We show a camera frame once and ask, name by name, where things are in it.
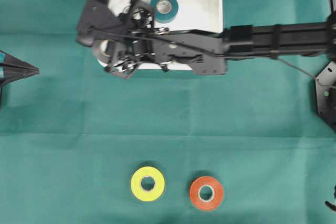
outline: orange tape roll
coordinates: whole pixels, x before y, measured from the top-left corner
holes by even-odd
[[[211,189],[208,199],[201,197],[201,190],[204,187]],[[224,198],[222,185],[214,177],[203,176],[197,178],[191,185],[189,196],[191,202],[201,211],[213,211],[219,207]]]

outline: green tablecloth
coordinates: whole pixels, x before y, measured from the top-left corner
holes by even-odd
[[[225,76],[102,71],[75,43],[86,0],[0,0],[0,49],[40,68],[0,110],[0,223],[333,223],[335,133],[314,83],[276,61],[230,62]],[[328,0],[223,0],[225,26],[324,21]],[[326,57],[286,57],[317,74]],[[166,178],[139,202],[143,164]],[[225,199],[195,209],[188,187],[214,175]]]

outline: cable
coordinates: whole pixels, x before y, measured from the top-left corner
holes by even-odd
[[[277,60],[280,61],[280,62],[282,62],[282,63],[284,63],[285,65],[288,65],[288,66],[290,66],[291,68],[294,68],[294,69],[300,71],[301,73],[304,73],[305,75],[309,76],[311,79],[313,79],[313,80],[314,80],[319,86],[321,86],[321,87],[329,88],[329,89],[336,89],[336,86],[322,84],[322,83],[320,82],[320,80],[317,79],[313,74],[311,74],[311,73],[309,73],[309,72],[303,70],[302,68],[299,68],[299,67],[297,67],[297,66],[295,66],[295,65],[293,65],[293,64],[291,64],[291,63],[289,63],[288,61],[285,61],[285,60],[280,59],[280,58],[278,58]]]
[[[198,52],[201,52],[203,54],[207,54],[207,55],[215,57],[215,58],[222,58],[222,59],[232,58],[232,57],[226,56],[224,54],[216,54],[214,52],[210,52],[210,51],[205,50],[205,49],[200,48],[200,47],[185,45],[183,43],[175,42],[175,41],[172,41],[172,40],[155,38],[155,37],[140,37],[140,36],[132,36],[132,35],[115,34],[115,33],[110,33],[108,31],[104,31],[104,30],[100,30],[100,29],[96,29],[96,28],[94,28],[94,30],[99,31],[101,33],[108,34],[108,35],[113,35],[113,36],[116,36],[116,37],[130,38],[130,39],[142,39],[142,40],[149,40],[149,41],[160,41],[160,42],[164,42],[166,44],[175,44],[177,46],[184,47],[184,48],[187,48],[187,49],[191,49],[191,50],[194,50],[194,51],[198,51]]]

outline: black wire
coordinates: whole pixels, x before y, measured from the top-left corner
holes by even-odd
[[[336,89],[336,86],[322,84],[322,83],[320,82],[320,80],[319,80],[318,78],[316,78],[313,74],[311,74],[311,73],[309,73],[309,72],[303,70],[302,68],[299,68],[299,67],[297,67],[297,66],[295,66],[295,65],[293,65],[293,64],[291,64],[291,63],[289,63],[288,61],[285,61],[285,60],[283,60],[283,59],[279,59],[279,58],[278,58],[277,60],[280,61],[280,62],[282,62],[282,63],[284,63],[284,64],[286,64],[286,65],[288,65],[288,66],[290,66],[291,68],[294,68],[294,69],[300,71],[301,73],[304,73],[305,75],[309,76],[309,77],[310,77],[311,79],[313,79],[319,86],[321,86],[321,87],[323,87],[323,88]]]
[[[175,45],[178,45],[178,46],[181,46],[181,47],[184,47],[184,48],[188,48],[188,49],[191,49],[191,50],[194,50],[194,51],[198,51],[198,52],[201,52],[203,54],[207,54],[211,57],[220,58],[220,59],[230,59],[230,60],[244,60],[244,59],[254,59],[254,58],[270,59],[270,55],[265,55],[265,56],[241,56],[241,57],[235,56],[235,57],[233,57],[232,54],[231,54],[231,56],[230,55],[225,55],[225,54],[216,54],[216,53],[210,52],[208,50],[204,50],[203,48],[189,46],[189,45],[186,45],[186,44],[183,44],[183,43],[174,42],[172,40],[167,40],[167,39],[161,39],[161,38],[155,38],[155,37],[140,37],[140,36],[132,36],[132,35],[122,35],[122,34],[110,33],[110,32],[99,30],[99,29],[95,29],[95,30],[103,32],[105,34],[117,36],[117,37],[130,38],[130,39],[142,39],[142,40],[149,40],[149,41],[161,41],[161,42],[164,42],[164,43],[167,43],[167,44],[175,44]],[[283,64],[285,64],[285,65],[287,65],[291,68],[294,68],[294,69],[300,71],[301,73],[304,73],[305,75],[307,75],[311,79],[313,79],[321,87],[336,89],[336,86],[322,84],[320,82],[320,80],[317,79],[313,74],[303,70],[302,68],[299,68],[299,67],[297,67],[297,66],[295,66],[295,65],[293,65],[293,64],[291,64],[291,63],[289,63],[289,62],[287,62],[283,59],[280,59],[280,58],[277,58],[275,60],[278,60],[278,61],[282,62]]]

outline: tape roll center hole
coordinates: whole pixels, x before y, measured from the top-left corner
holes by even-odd
[[[155,180],[151,176],[143,177],[141,180],[141,187],[145,191],[151,191],[155,187]]]
[[[172,3],[170,3],[170,1],[168,0],[160,0],[156,4],[156,9],[161,14],[170,13],[172,8],[173,8]]]
[[[199,189],[198,196],[201,199],[201,201],[210,202],[215,197],[215,191],[211,186],[204,185]]]

